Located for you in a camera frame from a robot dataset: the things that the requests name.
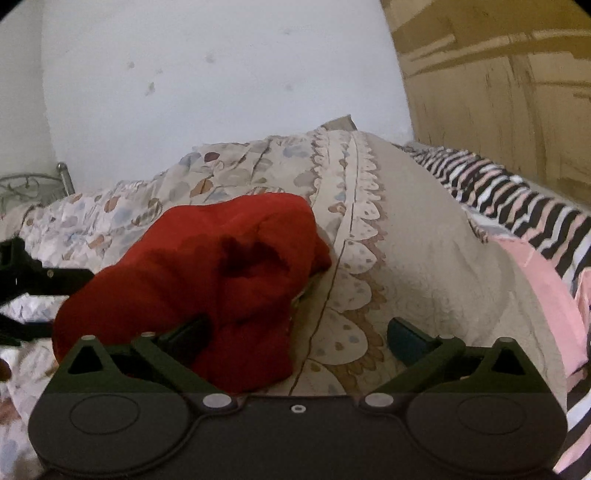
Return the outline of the striped black white pink sheet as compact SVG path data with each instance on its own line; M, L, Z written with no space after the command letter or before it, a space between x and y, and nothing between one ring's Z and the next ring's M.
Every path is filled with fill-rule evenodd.
M494 237L530 244L571 291L590 270L589 213L476 153L421 144L403 149Z

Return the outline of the patterned beige quilt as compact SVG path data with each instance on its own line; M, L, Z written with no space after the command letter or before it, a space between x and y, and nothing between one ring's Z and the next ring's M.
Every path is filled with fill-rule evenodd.
M131 347L85 335L2 346L5 479L553 479L566 372L513 258L412 157L375 135L307 134L195 148L150 180L1 218L45 268L94 276L167 210L287 193L307 201L332 264L294 302L294 372L249 393L181 394ZM25 294L18 322L70 296ZM458 393L372 395L405 370L399 318L466 343Z

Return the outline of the wooden plywood board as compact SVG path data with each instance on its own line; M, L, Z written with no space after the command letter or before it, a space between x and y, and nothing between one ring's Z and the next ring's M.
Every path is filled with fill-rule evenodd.
M386 1L416 139L590 200L590 5Z

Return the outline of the metal bed headboard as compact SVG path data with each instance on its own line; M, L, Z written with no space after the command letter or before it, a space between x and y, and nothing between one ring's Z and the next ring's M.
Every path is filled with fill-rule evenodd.
M25 204L49 205L75 193L68 166L59 162L55 172L13 173L1 177L1 213Z

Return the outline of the red long-sleeve shirt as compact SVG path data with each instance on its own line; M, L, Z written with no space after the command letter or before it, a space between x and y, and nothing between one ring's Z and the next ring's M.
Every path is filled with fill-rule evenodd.
M175 206L61 305L53 353L63 361L85 335L125 345L206 316L211 340L187 335L190 370L231 394L270 388L294 372L294 302L331 264L300 196Z

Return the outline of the pink cloth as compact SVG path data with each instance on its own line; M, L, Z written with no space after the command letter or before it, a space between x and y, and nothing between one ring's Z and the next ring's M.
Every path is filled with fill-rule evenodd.
M555 471L563 479L590 477L590 270L574 291L530 244L495 237L532 287L562 356L567 376L568 433Z

